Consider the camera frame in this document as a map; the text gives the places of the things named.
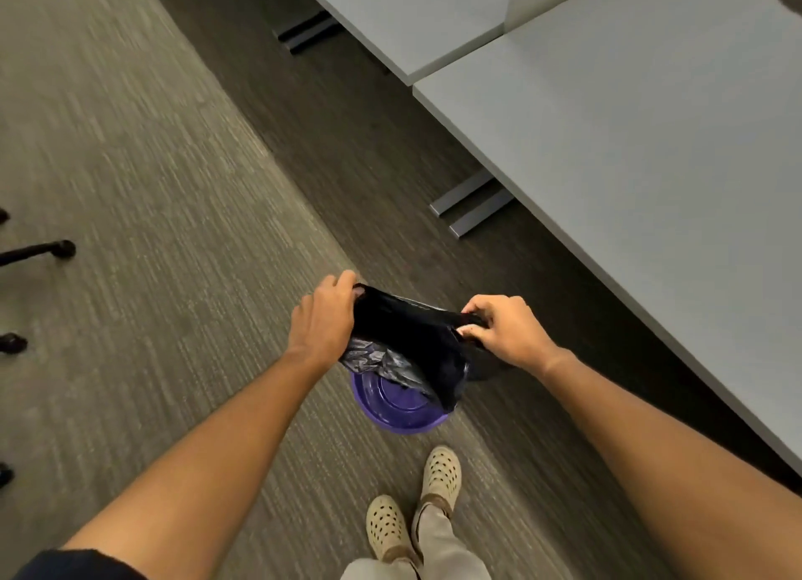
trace white table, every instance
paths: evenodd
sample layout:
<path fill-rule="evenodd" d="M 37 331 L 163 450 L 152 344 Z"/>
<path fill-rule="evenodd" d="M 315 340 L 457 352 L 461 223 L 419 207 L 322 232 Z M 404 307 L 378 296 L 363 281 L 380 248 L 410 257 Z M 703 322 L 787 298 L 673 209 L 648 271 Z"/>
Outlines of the white table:
<path fill-rule="evenodd" d="M 568 0 L 416 97 L 802 473 L 802 18 Z"/>
<path fill-rule="evenodd" d="M 508 0 L 317 0 L 406 85 L 501 35 Z"/>

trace forearm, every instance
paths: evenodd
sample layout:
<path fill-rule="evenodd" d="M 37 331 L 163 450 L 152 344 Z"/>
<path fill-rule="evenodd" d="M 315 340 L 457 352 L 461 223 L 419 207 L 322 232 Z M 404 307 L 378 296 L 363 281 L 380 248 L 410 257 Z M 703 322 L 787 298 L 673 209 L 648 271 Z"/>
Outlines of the forearm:
<path fill-rule="evenodd" d="M 284 356 L 159 458 L 65 549 L 97 549 L 150 580 L 207 578 L 254 503 L 325 367 Z"/>
<path fill-rule="evenodd" d="M 802 499 L 570 353 L 533 371 L 689 577 L 802 577 Z"/>

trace purple bucket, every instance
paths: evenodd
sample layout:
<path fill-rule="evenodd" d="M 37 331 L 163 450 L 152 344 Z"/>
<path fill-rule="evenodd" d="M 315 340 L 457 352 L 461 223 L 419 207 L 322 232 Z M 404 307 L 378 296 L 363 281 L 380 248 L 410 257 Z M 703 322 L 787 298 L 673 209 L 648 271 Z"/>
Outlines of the purple bucket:
<path fill-rule="evenodd" d="M 417 390 L 399 386 L 373 372 L 351 373 L 351 388 L 365 415 L 392 433 L 425 433 L 448 417 L 437 403 Z"/>

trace dark sleeve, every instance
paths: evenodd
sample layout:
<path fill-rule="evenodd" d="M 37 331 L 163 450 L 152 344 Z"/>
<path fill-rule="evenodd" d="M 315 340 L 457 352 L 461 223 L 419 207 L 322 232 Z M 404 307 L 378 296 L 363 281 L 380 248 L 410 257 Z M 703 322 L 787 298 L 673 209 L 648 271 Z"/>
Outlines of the dark sleeve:
<path fill-rule="evenodd" d="M 12 580 L 147 580 L 145 576 L 97 550 L 45 550 Z"/>

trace hand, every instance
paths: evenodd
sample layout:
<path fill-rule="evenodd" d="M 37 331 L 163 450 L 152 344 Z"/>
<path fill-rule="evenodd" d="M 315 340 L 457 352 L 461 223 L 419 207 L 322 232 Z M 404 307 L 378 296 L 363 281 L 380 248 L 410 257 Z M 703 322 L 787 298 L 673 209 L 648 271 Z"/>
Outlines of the hand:
<path fill-rule="evenodd" d="M 328 371 L 346 350 L 354 328 L 356 274 L 346 270 L 326 276 L 312 295 L 305 295 L 293 310 L 285 355 L 312 362 Z"/>
<path fill-rule="evenodd" d="M 481 314 L 490 328 L 466 325 L 458 329 L 459 334 L 477 339 L 504 362 L 536 377 L 542 377 L 549 365 L 567 352 L 548 337 L 521 297 L 476 295 L 462 312 Z"/>

